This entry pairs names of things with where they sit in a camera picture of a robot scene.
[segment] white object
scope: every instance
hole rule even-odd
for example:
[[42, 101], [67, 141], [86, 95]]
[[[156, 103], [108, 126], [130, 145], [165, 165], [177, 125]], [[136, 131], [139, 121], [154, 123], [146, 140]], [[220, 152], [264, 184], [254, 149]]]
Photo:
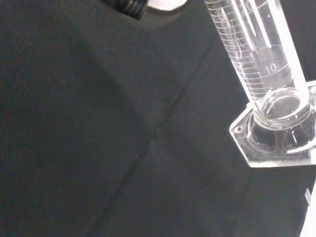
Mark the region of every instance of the white object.
[[147, 6], [163, 11], [172, 11], [184, 5], [188, 0], [149, 0]]
[[315, 237], [316, 236], [316, 195], [311, 195], [310, 206], [307, 209], [307, 214], [304, 222], [304, 226], [301, 232], [300, 237]]

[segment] black cloth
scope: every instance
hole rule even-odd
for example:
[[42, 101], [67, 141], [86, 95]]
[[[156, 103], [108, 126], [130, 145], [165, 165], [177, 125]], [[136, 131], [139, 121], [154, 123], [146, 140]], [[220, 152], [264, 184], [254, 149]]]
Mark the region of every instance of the black cloth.
[[[316, 6], [282, 5], [312, 80]], [[157, 29], [98, 0], [0, 8], [0, 236], [299, 236], [316, 168], [246, 164], [202, 0]]]

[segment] graduated cylinder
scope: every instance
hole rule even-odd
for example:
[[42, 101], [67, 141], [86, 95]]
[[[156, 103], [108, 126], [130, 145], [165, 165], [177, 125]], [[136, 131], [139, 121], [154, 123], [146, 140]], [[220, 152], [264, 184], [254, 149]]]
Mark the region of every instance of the graduated cylinder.
[[205, 0], [258, 123], [285, 129], [310, 97], [279, 0]]

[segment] glass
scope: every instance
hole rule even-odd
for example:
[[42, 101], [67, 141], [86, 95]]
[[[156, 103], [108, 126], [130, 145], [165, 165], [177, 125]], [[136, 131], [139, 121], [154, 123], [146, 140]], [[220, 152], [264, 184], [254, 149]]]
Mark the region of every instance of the glass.
[[310, 115], [309, 92], [279, 0], [205, 0], [261, 126]]

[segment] hexagonal cylinder base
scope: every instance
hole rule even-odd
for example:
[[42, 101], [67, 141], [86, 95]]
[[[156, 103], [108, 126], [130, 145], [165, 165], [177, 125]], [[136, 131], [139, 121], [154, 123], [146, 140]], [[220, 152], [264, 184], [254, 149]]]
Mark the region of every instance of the hexagonal cylinder base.
[[[316, 81], [307, 83], [316, 101]], [[230, 134], [250, 167], [283, 167], [316, 164], [316, 108], [301, 123], [283, 130], [260, 126], [248, 104], [233, 122]]]

